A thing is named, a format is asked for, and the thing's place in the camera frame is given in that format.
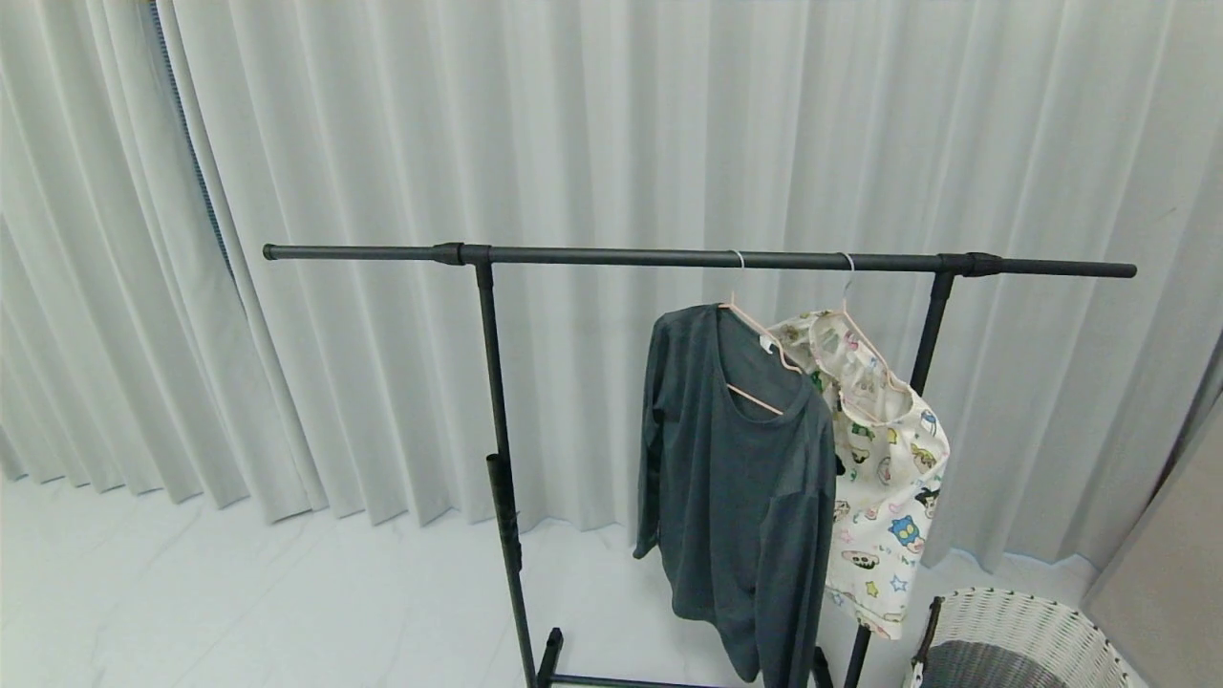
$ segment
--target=shirt sleeve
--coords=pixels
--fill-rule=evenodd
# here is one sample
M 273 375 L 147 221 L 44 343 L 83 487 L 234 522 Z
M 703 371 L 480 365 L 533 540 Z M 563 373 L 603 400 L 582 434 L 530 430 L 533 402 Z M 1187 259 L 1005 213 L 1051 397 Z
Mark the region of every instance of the shirt sleeve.
M 641 468 L 637 473 L 637 547 L 642 558 L 658 545 L 659 477 L 663 468 L 663 411 L 658 406 L 667 359 L 667 329 L 654 323 L 646 358 L 645 401 L 641 412 Z
M 821 441 L 821 462 L 830 463 L 823 462 L 835 456 L 830 429 Z M 821 466 L 816 480 L 834 480 L 829 470 Z M 761 524 L 756 646 L 766 686 L 807 686 L 832 546 L 833 502 L 830 490 L 812 485 L 769 501 Z

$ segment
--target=vertical rack pole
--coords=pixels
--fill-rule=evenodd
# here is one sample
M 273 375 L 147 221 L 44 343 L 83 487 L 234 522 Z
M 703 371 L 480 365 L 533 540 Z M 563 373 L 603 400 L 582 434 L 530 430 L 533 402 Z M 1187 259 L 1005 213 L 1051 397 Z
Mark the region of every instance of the vertical rack pole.
M 917 343 L 917 359 L 914 362 L 914 374 L 909 386 L 922 395 L 926 391 L 926 379 L 929 376 L 929 364 L 934 360 L 934 343 L 938 342 L 938 329 L 943 324 L 943 310 L 947 299 L 951 297 L 951 285 L 955 284 L 954 271 L 934 273 L 934 284 L 929 287 L 929 306 L 926 307 L 926 324 L 921 329 L 921 341 Z M 849 668 L 845 670 L 844 688 L 857 688 L 862 676 L 862 664 L 866 662 L 866 650 L 871 644 L 871 629 L 857 627 L 854 637 L 854 651 L 849 656 Z
M 479 287 L 479 319 L 484 329 L 484 356 L 488 364 L 488 390 L 493 401 L 493 425 L 497 428 L 497 453 L 488 457 L 488 479 L 493 486 L 493 508 L 505 560 L 505 578 L 510 585 L 514 627 L 522 655 L 522 676 L 527 688 L 538 688 L 534 657 L 531 654 L 531 628 L 522 599 L 522 544 L 519 541 L 519 514 L 514 501 L 514 473 L 510 469 L 510 434 L 505 422 L 505 387 L 501 381 L 501 349 L 497 336 L 497 304 L 493 301 L 493 263 L 488 255 L 472 260 Z

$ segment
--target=white cartoon print shirt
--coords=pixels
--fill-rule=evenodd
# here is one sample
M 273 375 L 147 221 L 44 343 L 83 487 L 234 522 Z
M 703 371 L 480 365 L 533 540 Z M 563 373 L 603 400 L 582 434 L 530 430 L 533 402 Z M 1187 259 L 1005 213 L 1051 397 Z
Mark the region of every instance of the white cartoon print shirt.
M 900 639 L 950 456 L 934 413 L 839 310 L 769 328 L 833 412 L 837 477 L 824 593 L 877 635 Z

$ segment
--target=dark gray long-sleeve shirt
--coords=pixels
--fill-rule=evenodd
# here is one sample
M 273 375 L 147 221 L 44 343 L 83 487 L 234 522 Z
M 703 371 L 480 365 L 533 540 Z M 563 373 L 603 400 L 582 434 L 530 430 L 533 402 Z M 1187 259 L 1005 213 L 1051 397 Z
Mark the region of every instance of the dark gray long-sleeve shirt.
M 741 678 L 805 687 L 833 524 L 828 407 L 734 312 L 693 306 L 654 323 L 641 435 L 634 556 L 658 545 L 671 609 L 717 627 Z

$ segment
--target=marble tile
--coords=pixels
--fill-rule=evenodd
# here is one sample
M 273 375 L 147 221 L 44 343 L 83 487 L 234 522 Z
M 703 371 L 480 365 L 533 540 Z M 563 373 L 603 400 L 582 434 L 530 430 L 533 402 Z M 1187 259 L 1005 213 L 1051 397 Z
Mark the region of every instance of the marble tile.
M 671 615 L 657 554 L 634 560 L 623 528 L 545 521 L 522 547 L 536 661 L 559 626 L 566 672 L 745 686 L 712 627 Z M 900 684 L 937 594 L 994 585 L 1073 604 L 1090 585 L 1077 563 L 1037 565 L 1008 556 L 991 576 L 951 552 L 923 569 L 905 639 L 871 643 L 861 686 Z M 6 688 L 522 686 L 495 524 L 455 513 L 267 527 L 248 502 L 5 483 L 0 623 Z M 826 605 L 834 676 L 854 634 Z

